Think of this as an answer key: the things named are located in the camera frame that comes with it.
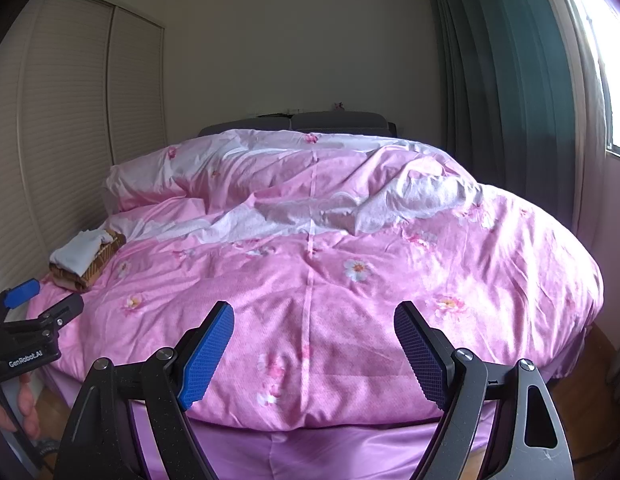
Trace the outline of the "person's left hand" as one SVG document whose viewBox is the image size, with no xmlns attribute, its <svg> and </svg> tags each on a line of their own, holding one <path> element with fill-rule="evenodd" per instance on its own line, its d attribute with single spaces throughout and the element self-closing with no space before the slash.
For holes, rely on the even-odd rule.
<svg viewBox="0 0 620 480">
<path fill-rule="evenodd" d="M 38 440 L 41 435 L 40 419 L 36 409 L 36 398 L 30 387 L 31 375 L 23 374 L 19 377 L 17 406 L 22 414 L 22 429 L 31 440 Z M 0 428 L 9 432 L 17 430 L 14 422 L 0 404 Z"/>
</svg>

